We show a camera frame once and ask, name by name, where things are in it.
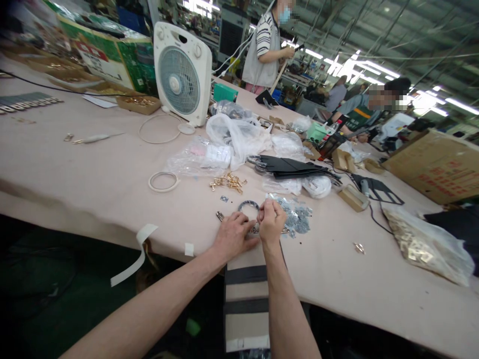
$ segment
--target fan knob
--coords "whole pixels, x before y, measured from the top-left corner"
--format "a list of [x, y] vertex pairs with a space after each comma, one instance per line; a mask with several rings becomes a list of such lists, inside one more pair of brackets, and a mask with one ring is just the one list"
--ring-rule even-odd
[[196, 58], [199, 58], [201, 56], [201, 48], [198, 44], [195, 46], [195, 56]]

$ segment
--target plastic bag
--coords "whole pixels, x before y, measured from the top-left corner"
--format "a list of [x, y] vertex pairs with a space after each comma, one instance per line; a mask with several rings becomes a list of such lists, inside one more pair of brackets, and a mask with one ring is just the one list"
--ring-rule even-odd
[[286, 132], [272, 135], [271, 141], [278, 157], [286, 157], [301, 162], [306, 160], [303, 143], [296, 133]]
[[331, 192], [331, 180], [327, 176], [303, 178], [302, 184], [314, 199], [325, 198]]
[[225, 172], [224, 168], [228, 167], [229, 161], [228, 165], [224, 167], [227, 159], [221, 162], [218, 160], [219, 157], [213, 155], [217, 149], [218, 147], [206, 138], [194, 136], [183, 150], [168, 158], [163, 171], [184, 176], [219, 177]]
[[302, 206], [297, 198], [287, 200], [277, 193], [267, 193], [266, 198], [272, 198], [277, 201], [286, 212], [288, 218], [284, 226], [289, 229], [291, 238], [296, 238], [296, 233], [303, 234], [309, 232], [309, 218], [313, 213], [311, 208]]
[[293, 129], [293, 131], [298, 133], [306, 132], [311, 127], [311, 119], [309, 116], [300, 117], [291, 123], [290, 127]]
[[266, 192], [276, 192], [281, 194], [301, 194], [301, 179], [275, 179], [272, 174], [263, 176], [263, 189]]
[[220, 113], [208, 120], [206, 133], [215, 144], [233, 147], [232, 171], [244, 164], [248, 156], [271, 149], [271, 134], [254, 118], [233, 120]]
[[353, 158], [354, 163], [356, 164], [363, 162], [365, 158], [371, 156], [369, 152], [363, 152], [353, 148], [351, 141], [346, 141], [345, 143], [342, 143], [341, 146], [338, 147], [338, 149], [349, 153]]
[[210, 113], [212, 116], [222, 113], [231, 119], [253, 118], [253, 112], [246, 110], [237, 103], [228, 100], [221, 100], [219, 102], [213, 103], [210, 106]]
[[464, 249], [464, 241], [397, 205], [384, 204], [383, 212], [406, 261], [463, 287], [469, 286], [474, 262]]

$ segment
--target white tape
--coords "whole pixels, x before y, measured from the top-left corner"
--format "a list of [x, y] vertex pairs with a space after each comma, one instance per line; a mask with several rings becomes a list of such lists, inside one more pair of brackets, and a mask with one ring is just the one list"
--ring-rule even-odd
[[226, 342], [226, 352], [238, 352], [247, 349], [269, 349], [269, 335], [232, 339]]
[[191, 243], [185, 243], [185, 255], [194, 257], [195, 246]]
[[157, 228], [158, 226], [155, 226], [154, 224], [146, 224], [142, 229], [138, 231], [138, 233], [136, 234], [136, 240], [141, 248], [140, 258], [138, 258], [135, 263], [133, 263], [123, 272], [117, 274], [110, 279], [110, 284], [112, 287], [116, 286], [118, 283], [123, 282], [125, 279], [135, 273], [138, 269], [140, 269], [142, 264], [145, 262], [145, 250], [143, 249], [143, 242], [146, 241], [150, 234], [152, 234]]

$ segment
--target hand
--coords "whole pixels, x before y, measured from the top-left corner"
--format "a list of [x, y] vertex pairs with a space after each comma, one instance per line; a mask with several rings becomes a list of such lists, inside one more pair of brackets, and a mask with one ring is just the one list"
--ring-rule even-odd
[[226, 262], [253, 249], [258, 245], [259, 238], [246, 238], [246, 236], [255, 224], [255, 220], [249, 221], [248, 217], [241, 212], [234, 212], [231, 216], [225, 217], [221, 222], [213, 248]]
[[281, 51], [283, 52], [282, 57], [284, 57], [284, 58], [293, 58], [294, 57], [294, 47], [287, 46]]
[[287, 215], [278, 202], [267, 199], [259, 208], [257, 217], [259, 223], [259, 237], [263, 244], [279, 242], [281, 231], [287, 220]]

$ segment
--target gray vest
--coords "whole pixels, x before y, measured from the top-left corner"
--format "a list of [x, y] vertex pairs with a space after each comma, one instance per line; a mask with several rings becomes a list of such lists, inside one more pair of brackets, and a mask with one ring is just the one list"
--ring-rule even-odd
[[[242, 79], [254, 86], [271, 87], [278, 75], [279, 61], [263, 64], [258, 60], [256, 35], [257, 31], [255, 30], [253, 38], [251, 39], [251, 45], [249, 46], [248, 55], [246, 55], [246, 61], [244, 62]], [[269, 50], [281, 50], [279, 30], [274, 23], [272, 24]]]

